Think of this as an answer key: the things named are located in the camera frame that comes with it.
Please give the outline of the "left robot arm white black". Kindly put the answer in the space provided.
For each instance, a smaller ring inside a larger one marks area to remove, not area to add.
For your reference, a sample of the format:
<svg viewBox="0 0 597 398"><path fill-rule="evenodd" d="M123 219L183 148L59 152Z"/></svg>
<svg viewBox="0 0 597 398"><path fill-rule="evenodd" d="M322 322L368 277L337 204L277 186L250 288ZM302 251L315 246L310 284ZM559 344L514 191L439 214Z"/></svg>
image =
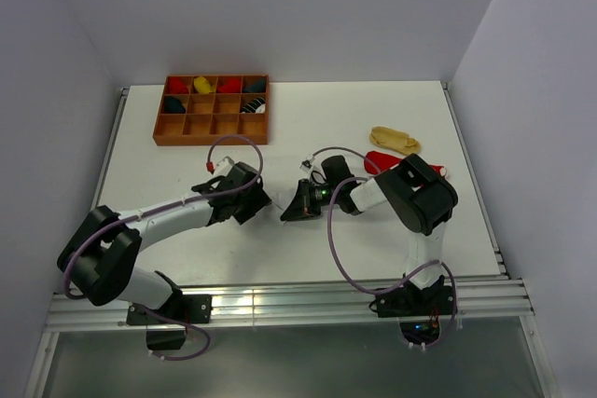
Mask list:
<svg viewBox="0 0 597 398"><path fill-rule="evenodd" d="M230 218L242 225L270 204L257 170L225 158L209 181L194 185L177 201L135 213L117 213L107 206L93 209L62 250L57 267L97 307L128 301L170 323L183 312L183 293L165 274L138 268L139 253Z"/></svg>

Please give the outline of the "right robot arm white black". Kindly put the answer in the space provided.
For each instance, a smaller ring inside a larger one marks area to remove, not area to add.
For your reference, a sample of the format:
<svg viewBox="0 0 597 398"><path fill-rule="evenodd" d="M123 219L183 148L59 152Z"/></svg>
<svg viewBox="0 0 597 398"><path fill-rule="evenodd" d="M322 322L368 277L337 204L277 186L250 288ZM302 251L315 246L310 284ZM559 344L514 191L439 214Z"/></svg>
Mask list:
<svg viewBox="0 0 597 398"><path fill-rule="evenodd" d="M409 235L404 282L374 293L379 301L395 302L416 314L425 313L449 288L444 285L441 254L447 223L458 203L453 186L421 157L410 155L392 168L359 181L343 156L321 163L323 181L298 181L297 190L280 220L317 218L335 205L359 215L387 203Z"/></svg>

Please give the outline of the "red santa sock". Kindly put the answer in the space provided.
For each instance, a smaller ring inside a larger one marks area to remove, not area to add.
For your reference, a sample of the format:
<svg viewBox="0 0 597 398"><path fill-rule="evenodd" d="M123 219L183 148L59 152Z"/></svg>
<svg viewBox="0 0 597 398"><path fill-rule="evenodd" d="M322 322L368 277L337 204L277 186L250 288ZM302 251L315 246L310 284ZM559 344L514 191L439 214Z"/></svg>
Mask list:
<svg viewBox="0 0 597 398"><path fill-rule="evenodd" d="M383 153L379 151L368 151L363 160L364 170L368 174L377 174L379 172L387 171L395 165L401 163L403 158Z"/></svg>

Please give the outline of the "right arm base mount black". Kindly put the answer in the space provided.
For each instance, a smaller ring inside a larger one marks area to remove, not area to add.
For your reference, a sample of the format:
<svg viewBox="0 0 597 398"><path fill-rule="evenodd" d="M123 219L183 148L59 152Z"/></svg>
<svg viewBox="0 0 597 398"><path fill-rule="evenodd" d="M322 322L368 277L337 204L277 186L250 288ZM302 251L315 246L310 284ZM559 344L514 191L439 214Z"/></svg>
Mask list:
<svg viewBox="0 0 597 398"><path fill-rule="evenodd" d="M428 346L441 337L440 318L450 316L451 323L456 316L457 305L453 288L443 283L441 277L434 285L419 289L408 282L392 293L376 295L368 308L378 318L415 318L399 325L402 336L408 343Z"/></svg>

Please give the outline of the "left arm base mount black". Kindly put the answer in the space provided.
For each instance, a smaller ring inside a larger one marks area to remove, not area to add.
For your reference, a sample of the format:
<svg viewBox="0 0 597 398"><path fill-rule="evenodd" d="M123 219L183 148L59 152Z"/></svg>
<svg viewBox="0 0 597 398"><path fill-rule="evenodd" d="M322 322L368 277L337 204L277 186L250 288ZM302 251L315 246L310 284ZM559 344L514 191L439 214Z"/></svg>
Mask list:
<svg viewBox="0 0 597 398"><path fill-rule="evenodd" d="M131 304L127 312L126 324L146 328L146 347L152 355L169 361L184 361L204 354L211 345L211 337L199 324L207 324L211 319L211 295L180 295L159 309L149 309L139 304ZM173 355L189 342L192 336L200 336L203 346L198 352L187 355Z"/></svg>

